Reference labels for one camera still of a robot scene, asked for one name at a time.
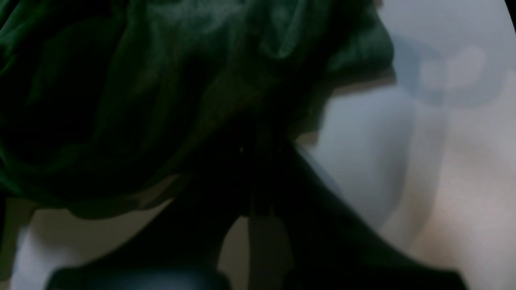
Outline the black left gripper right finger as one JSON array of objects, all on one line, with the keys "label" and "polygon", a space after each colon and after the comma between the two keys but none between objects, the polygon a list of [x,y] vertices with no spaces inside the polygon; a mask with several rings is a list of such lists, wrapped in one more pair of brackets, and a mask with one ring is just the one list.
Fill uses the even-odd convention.
[{"label": "black left gripper right finger", "polygon": [[317,176],[286,139],[259,149],[270,182],[269,213],[283,222],[294,260],[284,290],[465,290],[456,271],[395,249]]}]

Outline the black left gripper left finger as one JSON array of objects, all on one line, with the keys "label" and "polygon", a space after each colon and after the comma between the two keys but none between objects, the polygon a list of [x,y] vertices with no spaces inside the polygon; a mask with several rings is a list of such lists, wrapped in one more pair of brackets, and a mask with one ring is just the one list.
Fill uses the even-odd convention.
[{"label": "black left gripper left finger", "polygon": [[48,290],[230,290],[217,271],[224,238],[249,207],[255,155],[210,160],[140,233],[105,257],[62,268]]}]

